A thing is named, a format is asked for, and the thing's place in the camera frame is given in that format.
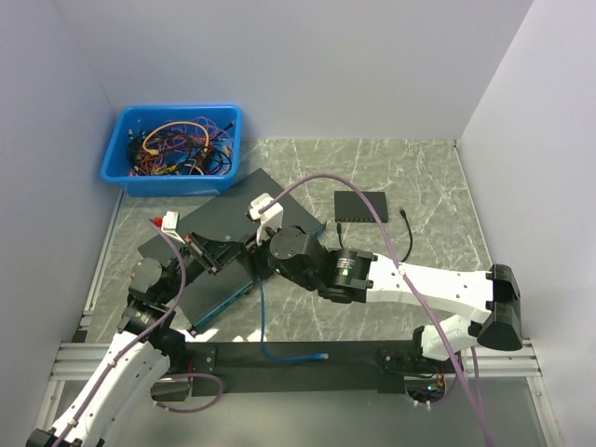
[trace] wall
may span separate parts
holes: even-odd
[[[54,0],[115,105],[237,102],[252,137],[460,137],[532,0]]]
[[[596,3],[535,0],[461,141],[568,445],[594,445]]]
[[[0,1],[0,60],[0,444],[22,446],[115,203],[114,110],[51,2]]]

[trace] marble surface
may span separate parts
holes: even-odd
[[[398,209],[408,213],[413,230],[409,263],[455,270],[487,269],[482,239],[466,180],[452,141],[401,140],[260,140],[246,141],[238,178],[264,168],[282,186],[317,172],[346,177],[368,191],[385,191],[387,231],[398,254],[408,249],[408,234]],[[316,180],[292,195],[321,221],[330,223],[321,241],[337,246],[333,181]],[[124,196],[111,249],[93,308],[90,343],[107,343],[126,305],[129,272],[141,259],[137,247],[155,234],[145,220],[166,210],[188,214],[208,197],[135,198]],[[387,254],[372,223],[344,225],[347,246]],[[401,304],[339,305],[275,277],[265,284],[266,337],[274,341],[409,339],[429,320],[421,307]],[[438,313],[440,318],[448,314]],[[187,329],[179,312],[173,327]],[[252,291],[213,321],[212,340],[258,339],[259,293]]]

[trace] blue edge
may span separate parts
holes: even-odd
[[[317,233],[315,233],[315,237],[320,237],[323,234],[323,232],[325,231],[325,228],[326,228],[326,226],[323,225],[322,228],[320,228],[317,231]],[[230,295],[227,300],[225,300],[223,303],[221,303],[220,305],[215,307],[205,317],[203,317],[197,323],[195,323],[193,325],[195,330],[200,331],[200,329],[203,326],[205,326],[212,319],[214,319],[215,317],[220,315],[222,312],[224,312],[225,309],[227,309],[230,305],[235,303],[242,295],[248,293],[249,290],[252,289],[253,286],[255,286],[255,284],[251,281],[251,282],[247,283],[245,286],[243,286],[242,288],[240,288],[236,293],[234,293],[233,295]]]

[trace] blue plastic container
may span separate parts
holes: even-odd
[[[232,121],[229,130],[234,140],[232,165],[225,175],[163,175],[129,176],[127,160],[129,129],[150,132],[167,121],[189,121],[205,116],[223,129]],[[122,111],[115,124],[112,139],[102,164],[102,178],[118,183],[129,195],[151,196],[215,196],[234,184],[240,161],[242,112],[234,105],[138,105]]]

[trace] table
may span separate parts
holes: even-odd
[[[409,239],[398,209],[408,213],[413,230],[412,264],[455,270],[487,269],[490,259],[452,141],[401,140],[259,140],[243,143],[238,178],[265,169],[282,186],[305,175],[330,172],[368,191],[385,191],[389,206],[387,232],[398,254]],[[322,222],[332,222],[333,191],[342,185],[317,180],[292,195]],[[130,269],[141,259],[137,247],[155,234],[145,220],[177,210],[182,216],[208,197],[135,198],[124,196],[115,219],[112,244],[93,300],[87,342],[107,343],[126,305]],[[366,251],[387,254],[375,224],[344,225],[344,241]],[[321,238],[337,246],[334,223]],[[428,324],[417,306],[382,303],[338,305],[275,277],[265,285],[268,340],[409,339]],[[439,312],[440,318],[448,314]],[[187,329],[178,313],[173,327]],[[213,341],[252,340],[259,333],[259,294],[248,296],[213,321]]]

